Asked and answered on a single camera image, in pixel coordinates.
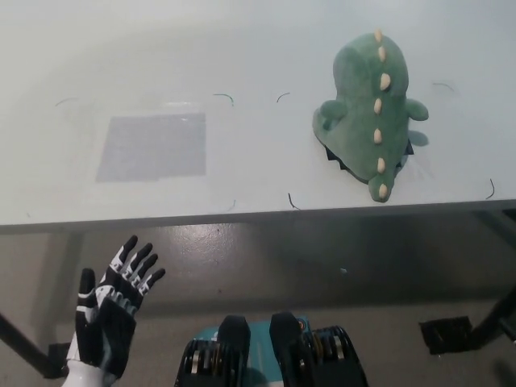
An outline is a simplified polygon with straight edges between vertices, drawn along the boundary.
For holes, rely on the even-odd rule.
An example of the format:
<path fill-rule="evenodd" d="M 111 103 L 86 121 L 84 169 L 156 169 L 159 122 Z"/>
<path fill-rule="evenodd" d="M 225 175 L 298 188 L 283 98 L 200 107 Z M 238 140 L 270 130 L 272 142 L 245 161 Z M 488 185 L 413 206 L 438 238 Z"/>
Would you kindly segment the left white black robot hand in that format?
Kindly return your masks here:
<path fill-rule="evenodd" d="M 66 356 L 65 386 L 112 386 L 124 374 L 135 334 L 135 314 L 144 297 L 165 275 L 151 243 L 135 250 L 133 235 L 116 252 L 100 280 L 81 271 L 75 328 Z"/>

